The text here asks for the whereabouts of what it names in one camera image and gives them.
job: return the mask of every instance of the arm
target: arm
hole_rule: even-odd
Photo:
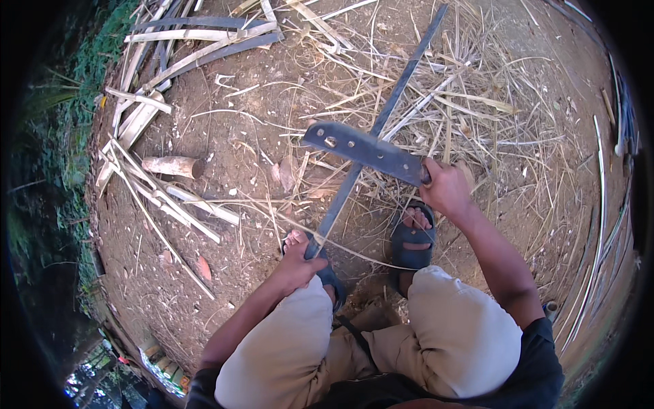
[[[545,317],[529,267],[470,199],[463,172],[429,158],[424,165],[432,183],[420,187],[420,197],[450,219],[468,239],[495,300],[523,330]]]
[[[284,247],[286,254],[273,273],[211,336],[202,351],[200,369],[220,368],[248,332],[266,318],[284,297],[300,287],[306,287],[316,272],[327,266],[324,258],[304,259],[308,245],[307,241]]]

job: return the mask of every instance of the black strap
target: black strap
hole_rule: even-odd
[[[343,317],[342,315],[337,315],[336,319],[345,327],[347,328],[348,331],[352,333],[354,336],[354,340],[356,343],[361,347],[361,349],[364,350],[364,353],[368,356],[368,359],[370,360],[370,363],[375,369],[375,373],[380,373],[379,369],[377,368],[377,365],[375,364],[375,361],[372,359],[372,353],[370,353],[370,345],[368,345],[368,341],[364,338],[363,335],[361,335],[361,331],[356,329],[354,325],[350,322],[349,319],[346,317]]]

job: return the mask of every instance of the black shirt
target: black shirt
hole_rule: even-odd
[[[219,372],[219,369],[198,371],[191,382],[186,409],[223,409],[213,397]],[[557,403],[563,380],[563,371],[554,352],[552,324],[541,318],[523,332],[518,366],[504,385],[489,395],[448,399],[425,391],[404,375],[382,374],[363,380],[333,383],[323,400],[309,407],[376,409],[431,398],[485,408],[551,409]]]

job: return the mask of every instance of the foot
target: foot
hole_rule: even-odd
[[[292,230],[291,233],[286,237],[284,240],[284,253],[288,251],[290,246],[297,245],[297,244],[302,244],[305,242],[308,242],[309,238],[307,237],[307,234],[301,230]],[[332,305],[336,303],[336,290],[334,289],[334,286],[331,284],[323,285],[322,288],[325,290],[329,298],[332,300]]]
[[[419,207],[408,207],[404,214],[402,215],[402,222],[407,227],[418,228],[421,230],[427,230],[432,227],[429,220],[425,217],[424,213]],[[422,243],[404,243],[402,246],[407,250],[425,250],[428,249],[431,244]],[[415,272],[406,271],[400,273],[400,290],[403,294],[408,294],[409,287],[413,282],[413,274]]]

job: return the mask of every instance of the cut bamboo stump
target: cut bamboo stump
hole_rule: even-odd
[[[202,176],[202,161],[185,156],[164,156],[154,158],[148,156],[141,162],[143,170],[166,175],[178,175],[197,179]]]

